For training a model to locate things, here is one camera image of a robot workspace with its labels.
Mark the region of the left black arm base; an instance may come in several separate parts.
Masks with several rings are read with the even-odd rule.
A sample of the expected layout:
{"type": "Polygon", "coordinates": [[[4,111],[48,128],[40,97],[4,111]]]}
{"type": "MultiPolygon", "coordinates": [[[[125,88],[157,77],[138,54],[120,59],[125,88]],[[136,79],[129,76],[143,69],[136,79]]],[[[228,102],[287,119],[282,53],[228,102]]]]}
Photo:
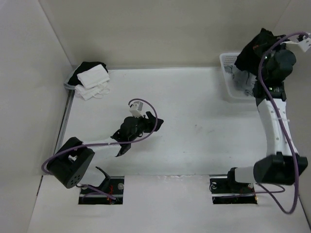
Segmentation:
{"type": "Polygon", "coordinates": [[[78,186],[80,188],[80,196],[78,204],[80,205],[122,205],[123,204],[123,192],[124,192],[124,177],[109,176],[104,170],[96,166],[96,169],[102,173],[103,179],[100,180],[99,186],[94,188],[101,190],[116,199],[113,200],[106,195],[96,192],[90,188],[78,186]]]}

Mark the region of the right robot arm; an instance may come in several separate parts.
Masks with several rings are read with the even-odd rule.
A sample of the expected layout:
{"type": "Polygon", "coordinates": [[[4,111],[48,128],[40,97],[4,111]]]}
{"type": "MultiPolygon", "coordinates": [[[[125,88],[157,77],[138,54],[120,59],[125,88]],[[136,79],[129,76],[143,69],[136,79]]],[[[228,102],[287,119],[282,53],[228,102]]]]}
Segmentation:
{"type": "Polygon", "coordinates": [[[288,49],[274,51],[265,57],[263,82],[256,80],[253,95],[266,135],[266,157],[253,166],[230,169],[225,180],[229,191],[237,192],[243,183],[292,185],[307,168],[308,160],[299,156],[286,116],[284,80],[295,63],[296,57],[288,49]]]}

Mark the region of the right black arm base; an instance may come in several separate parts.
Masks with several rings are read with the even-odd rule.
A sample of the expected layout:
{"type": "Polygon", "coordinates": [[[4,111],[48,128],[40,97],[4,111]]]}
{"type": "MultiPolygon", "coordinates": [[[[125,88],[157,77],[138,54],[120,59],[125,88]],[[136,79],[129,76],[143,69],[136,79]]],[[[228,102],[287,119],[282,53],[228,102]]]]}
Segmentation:
{"type": "Polygon", "coordinates": [[[230,183],[227,178],[210,178],[213,204],[257,204],[252,183],[230,183]]]}

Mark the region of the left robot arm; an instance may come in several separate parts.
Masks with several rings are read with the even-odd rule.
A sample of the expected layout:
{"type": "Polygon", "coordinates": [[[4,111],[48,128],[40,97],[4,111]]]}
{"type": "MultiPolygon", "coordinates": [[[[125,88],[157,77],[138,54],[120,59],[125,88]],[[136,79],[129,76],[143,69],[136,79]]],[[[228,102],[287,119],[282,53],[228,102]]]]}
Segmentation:
{"type": "Polygon", "coordinates": [[[120,128],[106,140],[87,143],[71,137],[45,168],[67,189],[76,185],[91,185],[97,193],[105,193],[109,181],[100,176],[103,173],[100,160],[124,155],[133,142],[140,141],[145,134],[158,131],[163,123],[164,120],[146,112],[141,117],[126,117],[120,128]]]}

